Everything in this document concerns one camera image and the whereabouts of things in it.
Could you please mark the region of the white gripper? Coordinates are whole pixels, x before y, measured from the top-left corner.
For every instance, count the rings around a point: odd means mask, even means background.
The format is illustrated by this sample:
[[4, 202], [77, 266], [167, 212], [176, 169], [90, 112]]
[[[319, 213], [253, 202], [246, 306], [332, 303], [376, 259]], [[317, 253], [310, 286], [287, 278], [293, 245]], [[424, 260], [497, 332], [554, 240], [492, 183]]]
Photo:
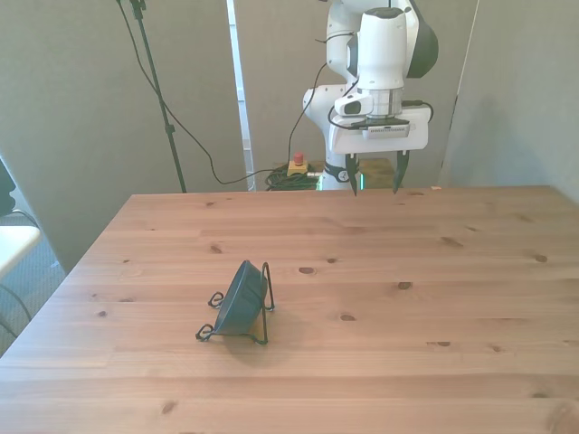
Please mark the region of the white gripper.
[[364, 117], [344, 118], [334, 116], [328, 132], [328, 149], [338, 155], [346, 155], [346, 172], [354, 195], [358, 192], [357, 174], [359, 163], [357, 154], [398, 151], [393, 180], [393, 192], [400, 189], [406, 174], [410, 152], [426, 148], [429, 141], [430, 108], [428, 106], [403, 108], [397, 118], [408, 124], [369, 129], [346, 129]]

